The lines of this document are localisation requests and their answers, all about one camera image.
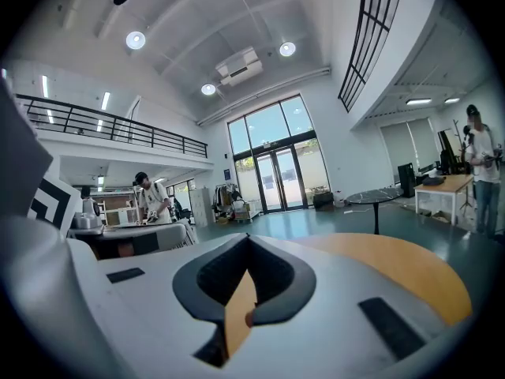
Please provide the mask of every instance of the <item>black table leg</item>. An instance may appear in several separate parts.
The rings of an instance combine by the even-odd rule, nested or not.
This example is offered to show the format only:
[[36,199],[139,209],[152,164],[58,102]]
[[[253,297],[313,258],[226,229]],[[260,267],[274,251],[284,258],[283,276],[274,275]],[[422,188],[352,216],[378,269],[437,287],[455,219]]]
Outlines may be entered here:
[[376,202],[373,204],[373,213],[376,216],[376,230],[373,232],[375,235],[379,234],[379,204]]

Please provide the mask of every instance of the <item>roller blind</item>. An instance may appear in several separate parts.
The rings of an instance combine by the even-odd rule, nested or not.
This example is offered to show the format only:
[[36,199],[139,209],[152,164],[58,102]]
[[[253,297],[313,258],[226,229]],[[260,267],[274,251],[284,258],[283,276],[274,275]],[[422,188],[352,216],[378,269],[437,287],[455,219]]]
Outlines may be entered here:
[[413,169],[417,169],[416,152],[413,149],[412,137],[406,122],[398,123],[381,128],[386,142],[387,152],[391,159],[391,166],[395,181],[400,180],[398,166],[412,163]]
[[434,164],[439,159],[439,153],[435,144],[435,137],[427,118],[407,122],[412,133],[413,142],[416,145],[419,168]]

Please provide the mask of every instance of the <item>yellow wooden table top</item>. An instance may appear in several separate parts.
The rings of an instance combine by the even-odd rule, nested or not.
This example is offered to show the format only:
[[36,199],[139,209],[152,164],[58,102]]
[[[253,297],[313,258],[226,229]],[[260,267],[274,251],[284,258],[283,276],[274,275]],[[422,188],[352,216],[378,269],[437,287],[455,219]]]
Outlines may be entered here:
[[[411,242],[381,235],[334,233],[291,240],[367,264],[428,303],[448,324],[472,313],[472,304],[458,274],[433,252]],[[231,356],[247,338],[245,315],[254,309],[256,290],[246,272],[225,308],[225,333]]]
[[471,174],[444,175],[445,181],[439,186],[416,186],[415,190],[430,191],[434,193],[457,193],[473,181]]

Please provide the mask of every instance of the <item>metal railing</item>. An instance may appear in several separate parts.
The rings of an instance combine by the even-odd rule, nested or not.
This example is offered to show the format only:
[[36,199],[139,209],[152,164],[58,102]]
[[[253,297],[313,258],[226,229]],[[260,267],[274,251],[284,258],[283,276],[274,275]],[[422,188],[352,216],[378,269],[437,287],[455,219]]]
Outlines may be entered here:
[[339,98],[351,110],[379,59],[399,0],[361,0],[356,37]]
[[139,144],[191,156],[207,157],[207,144],[176,133],[53,99],[16,94],[37,129]]

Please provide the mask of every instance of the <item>ceiling air conditioning unit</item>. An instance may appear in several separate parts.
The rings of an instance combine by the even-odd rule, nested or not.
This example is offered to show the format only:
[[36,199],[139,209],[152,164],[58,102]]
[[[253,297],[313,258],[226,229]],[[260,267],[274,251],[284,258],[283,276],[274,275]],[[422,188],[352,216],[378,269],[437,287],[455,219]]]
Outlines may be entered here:
[[223,77],[222,85],[234,86],[263,72],[263,65],[254,49],[248,47],[219,63],[215,69]]

